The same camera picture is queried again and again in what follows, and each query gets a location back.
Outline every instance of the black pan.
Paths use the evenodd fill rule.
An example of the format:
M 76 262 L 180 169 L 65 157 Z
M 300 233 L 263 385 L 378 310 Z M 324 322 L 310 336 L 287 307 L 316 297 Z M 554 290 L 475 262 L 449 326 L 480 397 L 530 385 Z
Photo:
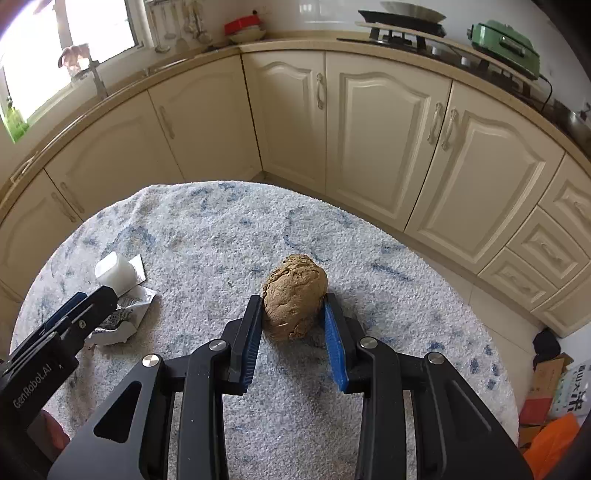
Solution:
M 446 32 L 442 25 L 428 22 L 420 18 L 407 17 L 406 15 L 390 14 L 388 12 L 372 12 L 369 10 L 359 10 L 367 23 L 383 23 L 393 27 L 409 28 L 419 32 L 429 33 L 438 37 L 445 37 Z

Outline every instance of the white plastic cup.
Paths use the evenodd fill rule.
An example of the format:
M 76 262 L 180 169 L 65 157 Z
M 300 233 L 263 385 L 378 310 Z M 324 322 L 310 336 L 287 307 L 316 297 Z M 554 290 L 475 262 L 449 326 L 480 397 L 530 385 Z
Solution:
M 134 266 L 117 252 L 111 252 L 96 264 L 95 276 L 101 285 L 111 287 L 118 297 L 137 285 Z

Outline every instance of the beige countertop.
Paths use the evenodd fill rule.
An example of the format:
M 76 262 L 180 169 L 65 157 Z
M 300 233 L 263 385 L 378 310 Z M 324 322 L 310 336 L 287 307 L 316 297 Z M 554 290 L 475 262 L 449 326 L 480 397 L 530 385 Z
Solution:
M 347 32 L 349 37 L 358 37 L 359 33 Z M 31 180 L 47 165 L 47 163 L 64 148 L 75 136 L 79 135 L 85 128 L 97 121 L 101 116 L 111 111 L 113 108 L 122 104 L 131 97 L 153 87 L 170 77 L 178 75 L 179 73 L 191 70 L 212 61 L 220 60 L 226 57 L 240 55 L 241 53 L 250 53 L 256 51 L 272 51 L 272 50 L 326 50 L 338 51 L 343 53 L 354 53 L 361 55 L 369 55 L 372 57 L 379 57 L 382 59 L 399 61 L 407 63 L 416 67 L 420 67 L 432 72 L 439 73 L 443 76 L 452 78 L 459 82 L 465 83 L 483 93 L 491 95 L 500 102 L 506 104 L 513 110 L 519 112 L 521 115 L 529 119 L 532 123 L 542 129 L 546 134 L 552 137 L 566 152 L 573 157 L 583 169 L 591 176 L 591 162 L 579 150 L 579 148 L 564 135 L 558 128 L 556 128 L 549 120 L 540 115 L 532 107 L 520 101 L 510 93 L 503 89 L 481 79 L 471 73 L 468 73 L 453 65 L 440 62 L 435 59 L 424 57 L 415 53 L 410 53 L 402 50 L 395 50 L 393 48 L 383 48 L 370 44 L 353 43 L 337 41 L 334 38 L 319 37 L 302 37 L 302 38 L 282 38 L 278 40 L 265 40 L 256 43 L 250 43 L 239 46 L 231 46 L 221 48 L 220 50 L 209 53 L 191 53 L 185 54 L 184 59 L 168 59 L 165 65 L 152 67 L 152 71 L 148 76 L 136 75 L 129 79 L 130 83 L 118 90 L 113 95 L 110 95 L 104 101 L 98 103 L 83 115 L 79 116 L 68 126 L 66 126 L 61 133 L 49 141 L 45 146 L 39 145 L 36 158 L 28 167 L 22 177 L 7 189 L 7 193 L 0 202 L 0 222 L 6 217 L 6 214 L 14 205 L 18 196 L 24 191 Z

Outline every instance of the orange plastic bag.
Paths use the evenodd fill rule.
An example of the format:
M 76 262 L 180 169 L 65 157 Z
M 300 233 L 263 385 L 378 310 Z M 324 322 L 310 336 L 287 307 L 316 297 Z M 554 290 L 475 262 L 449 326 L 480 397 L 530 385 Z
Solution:
M 550 422 L 531 442 L 523 456 L 534 474 L 542 480 L 558 463 L 579 432 L 579 424 L 572 413 Z

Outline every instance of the red container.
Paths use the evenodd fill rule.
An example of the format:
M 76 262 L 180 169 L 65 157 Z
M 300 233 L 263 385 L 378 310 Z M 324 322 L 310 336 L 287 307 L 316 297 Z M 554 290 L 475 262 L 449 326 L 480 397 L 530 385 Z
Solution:
M 261 19 L 258 18 L 258 15 L 248 15 L 247 17 L 241 17 L 230 23 L 225 24 L 223 26 L 223 29 L 226 33 L 226 36 L 228 36 L 236 33 L 238 30 L 242 30 L 243 28 L 260 24 Z

